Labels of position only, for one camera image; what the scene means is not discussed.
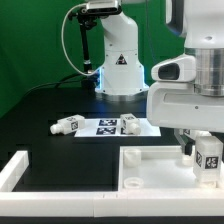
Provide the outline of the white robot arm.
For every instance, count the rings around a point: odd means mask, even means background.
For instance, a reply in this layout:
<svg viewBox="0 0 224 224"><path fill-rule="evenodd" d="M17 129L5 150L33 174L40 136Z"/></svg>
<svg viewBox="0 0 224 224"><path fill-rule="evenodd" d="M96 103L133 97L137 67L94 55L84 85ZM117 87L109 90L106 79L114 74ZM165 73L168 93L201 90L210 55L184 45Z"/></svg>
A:
<svg viewBox="0 0 224 224"><path fill-rule="evenodd" d="M224 0L146 0L146 9L149 122L224 133Z"/></svg>

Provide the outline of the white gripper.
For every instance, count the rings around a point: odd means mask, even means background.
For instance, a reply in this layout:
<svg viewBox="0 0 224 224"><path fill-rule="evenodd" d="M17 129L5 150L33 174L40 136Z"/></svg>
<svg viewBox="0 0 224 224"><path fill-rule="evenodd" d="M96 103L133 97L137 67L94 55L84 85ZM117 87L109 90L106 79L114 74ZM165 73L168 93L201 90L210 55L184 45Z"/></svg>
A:
<svg viewBox="0 0 224 224"><path fill-rule="evenodd" d="M151 125L177 128L174 136L184 155L192 155L194 141L182 129L224 133L224 97L196 94L190 83L155 82L146 109Z"/></svg>

